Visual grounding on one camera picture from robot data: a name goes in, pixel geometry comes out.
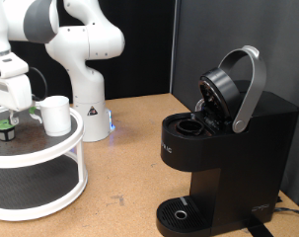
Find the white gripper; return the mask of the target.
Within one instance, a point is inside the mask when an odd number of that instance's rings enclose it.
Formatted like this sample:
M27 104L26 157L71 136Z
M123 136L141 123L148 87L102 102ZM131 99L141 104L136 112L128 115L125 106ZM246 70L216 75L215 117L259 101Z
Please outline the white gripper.
M25 110L32 105L32 102L31 84L25 74L7 79L0 78L0 106L10 110L10 125L19 123L14 111Z

